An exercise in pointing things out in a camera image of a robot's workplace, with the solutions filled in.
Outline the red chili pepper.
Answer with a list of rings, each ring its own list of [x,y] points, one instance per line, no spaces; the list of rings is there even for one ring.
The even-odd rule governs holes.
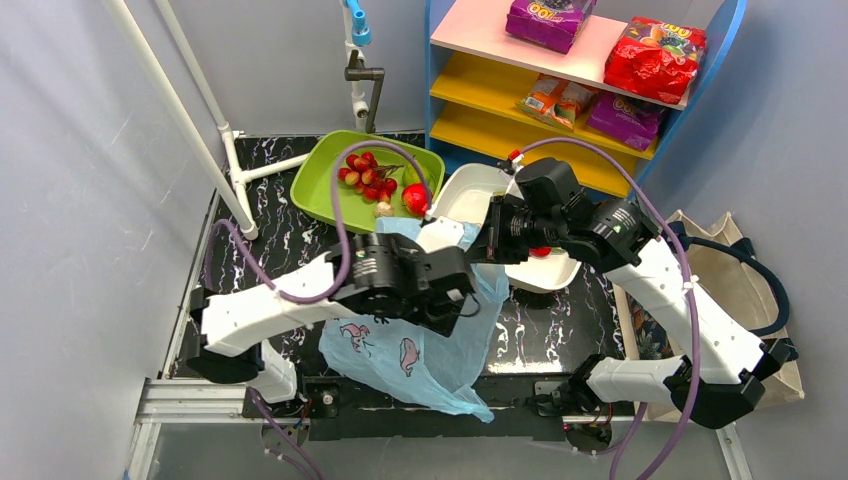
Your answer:
[[[546,258],[551,254],[551,252],[551,247],[537,247],[529,250],[529,254],[534,258]]]

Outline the red apple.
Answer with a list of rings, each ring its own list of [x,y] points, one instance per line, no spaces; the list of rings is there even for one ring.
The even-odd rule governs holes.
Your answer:
[[[404,188],[401,199],[410,215],[423,218],[430,207],[431,194],[422,183],[415,183]]]

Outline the light blue printed plastic bag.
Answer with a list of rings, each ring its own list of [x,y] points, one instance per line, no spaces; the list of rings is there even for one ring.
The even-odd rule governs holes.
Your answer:
[[[494,413],[473,389],[483,371],[501,308],[509,296],[505,268],[472,267],[477,291],[444,337],[400,319],[370,315],[325,323],[319,351],[334,371],[405,402],[484,423]]]

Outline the red strawberry bunch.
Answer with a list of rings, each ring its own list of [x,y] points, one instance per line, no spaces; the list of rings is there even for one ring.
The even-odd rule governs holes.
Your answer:
[[[395,176],[401,169],[400,165],[380,162],[372,151],[364,151],[347,155],[336,178],[367,203],[390,203],[399,186]]]

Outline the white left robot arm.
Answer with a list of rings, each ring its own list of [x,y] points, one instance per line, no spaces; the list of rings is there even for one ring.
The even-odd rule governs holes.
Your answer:
[[[355,235],[271,286],[231,294],[195,288],[190,316],[200,335],[186,364],[213,383],[247,384],[271,404],[290,401],[298,375],[271,338],[355,315],[405,320],[448,336],[475,289],[456,245],[426,252],[397,233]]]

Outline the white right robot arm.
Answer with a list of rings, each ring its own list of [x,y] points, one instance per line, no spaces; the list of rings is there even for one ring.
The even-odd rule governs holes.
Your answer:
[[[759,337],[720,307],[642,205],[594,202],[571,167],[550,157],[518,170],[514,183],[515,193],[490,198],[468,250],[473,262],[518,264],[533,248],[562,249],[622,288],[681,348],[661,360],[591,355],[549,402],[585,411],[617,402],[669,404],[710,429],[756,408],[790,347]]]

